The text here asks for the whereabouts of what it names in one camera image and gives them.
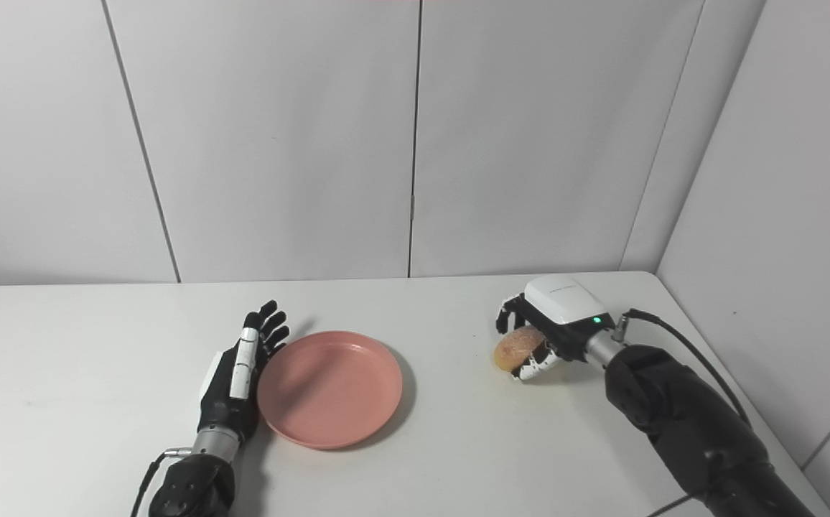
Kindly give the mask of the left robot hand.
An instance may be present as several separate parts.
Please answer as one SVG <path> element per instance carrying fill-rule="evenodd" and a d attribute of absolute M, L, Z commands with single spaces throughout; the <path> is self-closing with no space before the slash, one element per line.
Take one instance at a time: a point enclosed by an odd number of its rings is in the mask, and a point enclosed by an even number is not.
<path fill-rule="evenodd" d="M 286 344 L 286 313 L 270 300 L 243 321 L 237 342 L 219 357 L 200 400 L 197 429 L 227 429 L 245 444 L 258 426 L 261 372 Z"/>

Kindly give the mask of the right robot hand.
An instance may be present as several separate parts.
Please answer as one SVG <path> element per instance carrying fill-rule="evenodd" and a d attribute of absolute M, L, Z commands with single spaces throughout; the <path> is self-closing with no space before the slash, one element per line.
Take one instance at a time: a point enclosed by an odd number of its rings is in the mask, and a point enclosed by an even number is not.
<path fill-rule="evenodd" d="M 501 305 L 495 328 L 503 339 L 494 361 L 520 381 L 530 381 L 560 361 L 605 368 L 625 347 L 605 305 L 570 274 L 533 279 Z"/>

